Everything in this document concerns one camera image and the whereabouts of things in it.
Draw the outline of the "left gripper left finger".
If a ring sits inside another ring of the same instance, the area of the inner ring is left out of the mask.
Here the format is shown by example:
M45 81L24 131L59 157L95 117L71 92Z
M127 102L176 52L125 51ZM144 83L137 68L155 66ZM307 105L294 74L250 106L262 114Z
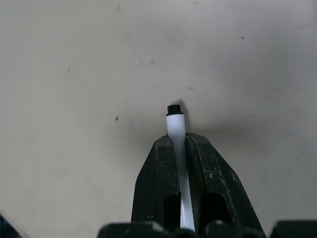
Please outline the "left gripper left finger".
M175 155L168 136L163 136L153 143L137 176L131 221L154 221L175 230L180 227L180 206Z

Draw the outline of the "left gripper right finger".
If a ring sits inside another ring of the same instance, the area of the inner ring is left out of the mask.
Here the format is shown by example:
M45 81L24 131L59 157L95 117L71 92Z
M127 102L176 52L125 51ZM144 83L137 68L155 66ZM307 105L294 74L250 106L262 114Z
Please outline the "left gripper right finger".
M260 229L237 174L209 140L188 133L186 152L195 228L220 220L235 230Z

